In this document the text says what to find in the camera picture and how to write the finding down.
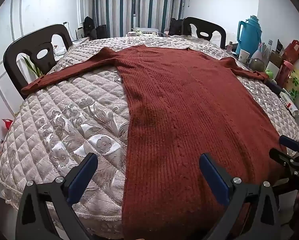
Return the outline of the rust red knit sweater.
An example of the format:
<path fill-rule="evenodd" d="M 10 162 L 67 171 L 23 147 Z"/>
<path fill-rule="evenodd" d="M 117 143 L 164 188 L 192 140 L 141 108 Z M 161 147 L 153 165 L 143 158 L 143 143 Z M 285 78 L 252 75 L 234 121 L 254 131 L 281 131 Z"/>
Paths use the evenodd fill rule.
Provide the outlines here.
<path fill-rule="evenodd" d="M 130 110 L 125 239 L 197 239 L 213 227 L 223 208 L 199 169 L 203 153 L 245 183 L 274 183 L 282 174 L 269 157 L 279 148 L 278 132 L 237 79 L 267 77 L 239 68 L 231 57 L 217 60 L 189 48 L 102 48 L 22 93 L 103 66 L 118 69 Z"/>

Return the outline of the white medicine box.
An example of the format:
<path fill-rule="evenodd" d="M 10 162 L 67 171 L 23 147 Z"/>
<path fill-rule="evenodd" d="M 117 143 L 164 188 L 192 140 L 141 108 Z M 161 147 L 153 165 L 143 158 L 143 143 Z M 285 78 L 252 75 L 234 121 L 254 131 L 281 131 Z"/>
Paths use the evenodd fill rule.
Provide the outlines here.
<path fill-rule="evenodd" d="M 285 107 L 288 109 L 288 111 L 290 111 L 290 113 L 293 117 L 299 116 L 299 110 L 296 107 L 296 105 L 293 103 L 293 101 L 287 91 L 282 90 L 279 93 L 279 97 L 280 97 L 280 100 L 282 101 L 282 103 L 285 105 Z"/>

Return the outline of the yellow floral bag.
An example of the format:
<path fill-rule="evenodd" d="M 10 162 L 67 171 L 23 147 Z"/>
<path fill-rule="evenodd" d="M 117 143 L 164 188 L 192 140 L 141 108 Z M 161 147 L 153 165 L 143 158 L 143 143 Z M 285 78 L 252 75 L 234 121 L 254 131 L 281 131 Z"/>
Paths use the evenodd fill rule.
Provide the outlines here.
<path fill-rule="evenodd" d="M 285 85 L 286 91 L 291 96 L 291 99 L 295 101 L 299 96 L 299 69 L 294 69 Z"/>

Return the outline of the red pink tumbler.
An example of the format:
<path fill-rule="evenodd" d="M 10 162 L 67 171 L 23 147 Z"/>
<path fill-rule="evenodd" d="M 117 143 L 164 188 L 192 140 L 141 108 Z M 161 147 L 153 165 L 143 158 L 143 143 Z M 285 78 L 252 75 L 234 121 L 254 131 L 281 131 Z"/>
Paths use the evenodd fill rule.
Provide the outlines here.
<path fill-rule="evenodd" d="M 293 71 L 294 66 L 289 62 L 284 60 L 281 68 L 277 74 L 276 77 L 276 82 L 280 87 L 283 87 L 284 84 L 287 82 L 289 75 L 291 74 L 291 72 Z"/>

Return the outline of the green toy frog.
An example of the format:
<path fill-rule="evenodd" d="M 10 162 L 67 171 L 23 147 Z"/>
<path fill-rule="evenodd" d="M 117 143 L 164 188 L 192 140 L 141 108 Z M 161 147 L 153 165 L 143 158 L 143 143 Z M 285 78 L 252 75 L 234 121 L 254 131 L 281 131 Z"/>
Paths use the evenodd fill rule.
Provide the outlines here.
<path fill-rule="evenodd" d="M 272 72 L 271 70 L 266 69 L 266 70 L 265 70 L 265 74 L 267 74 L 267 76 L 268 76 L 268 78 L 269 78 L 270 80 L 273 80 L 273 78 L 274 78 L 274 74 L 273 74 L 273 72 Z"/>

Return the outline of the wicker basket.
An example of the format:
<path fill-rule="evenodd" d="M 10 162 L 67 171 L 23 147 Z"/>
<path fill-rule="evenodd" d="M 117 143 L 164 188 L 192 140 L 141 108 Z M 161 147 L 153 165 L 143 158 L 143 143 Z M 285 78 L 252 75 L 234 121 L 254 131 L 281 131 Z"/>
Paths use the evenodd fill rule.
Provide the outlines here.
<path fill-rule="evenodd" d="M 272 50 L 269 56 L 269 61 L 274 64 L 278 69 L 280 69 L 280 66 L 282 64 L 282 56 L 277 53 L 276 51 Z"/>

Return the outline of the red gift bag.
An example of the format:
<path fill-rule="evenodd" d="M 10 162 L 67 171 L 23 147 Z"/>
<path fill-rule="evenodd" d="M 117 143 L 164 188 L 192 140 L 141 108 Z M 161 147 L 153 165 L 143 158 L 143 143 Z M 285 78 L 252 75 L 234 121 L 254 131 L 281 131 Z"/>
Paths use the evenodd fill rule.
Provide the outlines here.
<path fill-rule="evenodd" d="M 295 64 L 299 59 L 299 41 L 293 40 L 284 50 L 282 59 Z"/>

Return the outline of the glass teapot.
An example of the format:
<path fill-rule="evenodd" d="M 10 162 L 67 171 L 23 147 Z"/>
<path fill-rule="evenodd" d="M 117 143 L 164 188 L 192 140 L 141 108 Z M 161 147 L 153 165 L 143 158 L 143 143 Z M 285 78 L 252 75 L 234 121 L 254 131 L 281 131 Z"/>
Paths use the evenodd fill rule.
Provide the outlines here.
<path fill-rule="evenodd" d="M 264 72 L 265 70 L 264 62 L 258 58 L 248 59 L 247 64 L 248 67 L 253 71 Z"/>

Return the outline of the red packet on floor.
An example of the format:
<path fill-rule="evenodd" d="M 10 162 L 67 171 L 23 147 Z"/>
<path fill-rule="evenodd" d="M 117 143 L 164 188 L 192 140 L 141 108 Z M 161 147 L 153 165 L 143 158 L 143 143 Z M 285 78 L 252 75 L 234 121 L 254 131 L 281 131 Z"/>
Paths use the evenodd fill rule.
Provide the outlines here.
<path fill-rule="evenodd" d="M 4 122 L 4 125 L 5 125 L 6 129 L 9 130 L 12 123 L 13 123 L 13 120 L 11 120 L 11 119 L 2 119 L 2 121 Z"/>

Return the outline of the pink spray bottle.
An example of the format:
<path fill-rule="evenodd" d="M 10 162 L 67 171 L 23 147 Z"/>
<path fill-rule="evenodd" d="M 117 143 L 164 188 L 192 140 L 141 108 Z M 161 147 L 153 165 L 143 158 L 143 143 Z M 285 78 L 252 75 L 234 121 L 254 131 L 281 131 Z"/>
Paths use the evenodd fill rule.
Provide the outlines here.
<path fill-rule="evenodd" d="M 258 49 L 253 53 L 251 58 L 262 60 L 263 55 L 265 55 L 266 50 L 267 50 L 267 45 L 264 42 L 261 42 L 258 45 Z"/>

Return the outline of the white paper cup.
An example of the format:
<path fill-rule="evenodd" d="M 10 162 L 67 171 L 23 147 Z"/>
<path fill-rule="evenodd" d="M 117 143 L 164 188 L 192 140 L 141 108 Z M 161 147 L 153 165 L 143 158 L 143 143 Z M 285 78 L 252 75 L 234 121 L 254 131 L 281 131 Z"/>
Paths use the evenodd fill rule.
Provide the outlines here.
<path fill-rule="evenodd" d="M 240 49 L 238 61 L 241 63 L 247 63 L 249 56 L 250 56 L 249 52 L 247 52 L 243 49 Z"/>

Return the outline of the small pink perfume bottle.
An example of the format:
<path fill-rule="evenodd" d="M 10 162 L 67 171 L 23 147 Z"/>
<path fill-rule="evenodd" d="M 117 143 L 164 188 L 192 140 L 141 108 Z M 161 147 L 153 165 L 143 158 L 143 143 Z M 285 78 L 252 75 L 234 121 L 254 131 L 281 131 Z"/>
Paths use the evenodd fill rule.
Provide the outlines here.
<path fill-rule="evenodd" d="M 232 41 L 229 42 L 229 44 L 226 46 L 226 52 L 229 54 L 232 52 L 233 43 Z"/>

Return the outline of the blue thermos jug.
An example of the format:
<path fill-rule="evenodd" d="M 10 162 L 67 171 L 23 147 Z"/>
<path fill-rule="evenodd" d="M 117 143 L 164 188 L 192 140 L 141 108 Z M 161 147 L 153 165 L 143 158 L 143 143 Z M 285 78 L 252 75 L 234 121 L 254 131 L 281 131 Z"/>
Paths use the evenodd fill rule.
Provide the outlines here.
<path fill-rule="evenodd" d="M 239 55 L 242 49 L 247 51 L 251 56 L 261 43 L 261 35 L 261 26 L 255 15 L 251 15 L 250 18 L 245 21 L 239 21 L 236 54 Z"/>

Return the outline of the green plant leaves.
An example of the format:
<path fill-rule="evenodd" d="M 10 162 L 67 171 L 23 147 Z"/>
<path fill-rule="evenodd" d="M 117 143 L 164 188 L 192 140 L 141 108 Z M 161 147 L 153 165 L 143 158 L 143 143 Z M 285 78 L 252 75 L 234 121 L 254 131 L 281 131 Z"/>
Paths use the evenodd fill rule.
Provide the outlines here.
<path fill-rule="evenodd" d="M 28 70 L 30 70 L 36 77 L 43 76 L 42 71 L 34 63 L 31 62 L 28 55 L 26 55 L 26 56 L 22 55 L 22 58 L 26 64 Z"/>

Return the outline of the black chair far side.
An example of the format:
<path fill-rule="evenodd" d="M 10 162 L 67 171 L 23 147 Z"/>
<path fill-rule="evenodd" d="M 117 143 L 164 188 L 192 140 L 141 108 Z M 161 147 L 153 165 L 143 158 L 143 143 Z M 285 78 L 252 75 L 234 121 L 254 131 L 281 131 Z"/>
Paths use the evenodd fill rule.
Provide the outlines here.
<path fill-rule="evenodd" d="M 225 48 L 226 42 L 226 32 L 225 30 L 212 22 L 201 20 L 195 17 L 187 17 L 182 20 L 181 23 L 181 35 L 190 35 L 191 36 L 191 25 L 196 27 L 196 34 L 198 38 L 203 38 L 210 41 L 213 33 L 216 31 L 220 34 L 220 48 Z"/>

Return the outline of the black chair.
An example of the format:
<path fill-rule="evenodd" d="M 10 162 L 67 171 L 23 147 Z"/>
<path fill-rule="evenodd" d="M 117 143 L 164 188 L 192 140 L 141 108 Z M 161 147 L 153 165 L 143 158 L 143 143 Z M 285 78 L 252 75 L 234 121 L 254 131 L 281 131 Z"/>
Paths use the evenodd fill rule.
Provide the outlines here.
<path fill-rule="evenodd" d="M 190 35 L 191 36 L 191 25 L 196 27 L 196 34 L 198 38 L 203 38 L 210 41 L 213 33 L 216 31 L 220 34 L 220 48 L 225 48 L 226 42 L 226 32 L 225 30 L 212 22 L 201 20 L 195 17 L 187 17 L 182 20 L 181 23 L 181 35 Z"/>
<path fill-rule="evenodd" d="M 16 60 L 20 53 L 30 57 L 30 61 L 47 74 L 55 65 L 54 49 L 51 43 L 53 35 L 59 35 L 68 49 L 73 45 L 66 27 L 62 24 L 54 24 L 37 31 L 33 31 L 10 44 L 3 56 L 4 68 L 17 92 L 28 85 L 24 75 L 17 66 Z"/>

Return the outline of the black bag on sofa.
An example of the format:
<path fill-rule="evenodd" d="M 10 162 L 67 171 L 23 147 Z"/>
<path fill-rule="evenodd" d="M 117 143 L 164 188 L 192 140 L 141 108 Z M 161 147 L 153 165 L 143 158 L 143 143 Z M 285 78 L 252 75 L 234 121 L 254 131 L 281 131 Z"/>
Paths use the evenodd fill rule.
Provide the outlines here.
<path fill-rule="evenodd" d="M 182 28 L 182 23 L 183 23 L 183 19 L 176 20 L 175 18 L 171 18 L 168 35 L 169 36 L 191 35 L 191 27 Z"/>

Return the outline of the black chair left side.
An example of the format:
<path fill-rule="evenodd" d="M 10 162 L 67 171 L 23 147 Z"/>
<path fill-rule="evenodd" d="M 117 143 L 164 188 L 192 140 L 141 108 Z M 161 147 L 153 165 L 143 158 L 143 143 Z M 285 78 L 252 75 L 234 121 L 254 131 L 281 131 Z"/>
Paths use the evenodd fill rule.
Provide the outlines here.
<path fill-rule="evenodd" d="M 10 44 L 3 56 L 4 68 L 17 92 L 28 85 L 24 75 L 17 66 L 16 60 L 20 53 L 30 57 L 30 61 L 47 74 L 55 65 L 54 49 L 51 43 L 53 35 L 59 35 L 68 49 L 73 45 L 66 27 L 62 24 L 54 24 L 37 31 L 33 31 Z"/>

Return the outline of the black backpack left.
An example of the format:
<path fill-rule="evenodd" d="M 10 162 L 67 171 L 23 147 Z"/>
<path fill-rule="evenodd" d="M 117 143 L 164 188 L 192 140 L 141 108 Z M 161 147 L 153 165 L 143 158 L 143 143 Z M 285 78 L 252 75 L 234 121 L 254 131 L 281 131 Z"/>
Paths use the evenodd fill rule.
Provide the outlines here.
<path fill-rule="evenodd" d="M 95 29 L 94 21 L 89 16 L 87 16 L 83 22 L 83 31 L 85 37 L 88 37 L 90 40 L 97 39 L 97 32 Z"/>

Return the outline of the black speaker box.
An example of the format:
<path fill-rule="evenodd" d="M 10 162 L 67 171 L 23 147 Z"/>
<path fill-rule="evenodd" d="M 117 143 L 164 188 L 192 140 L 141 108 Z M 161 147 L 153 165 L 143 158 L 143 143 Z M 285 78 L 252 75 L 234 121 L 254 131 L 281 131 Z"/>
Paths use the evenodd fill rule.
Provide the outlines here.
<path fill-rule="evenodd" d="M 96 27 L 97 39 L 109 38 L 107 25 L 99 25 Z"/>

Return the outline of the striped blue white curtains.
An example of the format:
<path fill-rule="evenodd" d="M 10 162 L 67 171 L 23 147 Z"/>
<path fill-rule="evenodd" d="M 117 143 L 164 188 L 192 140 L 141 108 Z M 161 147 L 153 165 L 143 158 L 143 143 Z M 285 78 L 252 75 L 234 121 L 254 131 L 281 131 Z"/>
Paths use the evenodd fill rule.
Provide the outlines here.
<path fill-rule="evenodd" d="M 163 33 L 180 20 L 185 0 L 88 0 L 89 17 L 108 37 L 124 37 L 136 28 Z"/>

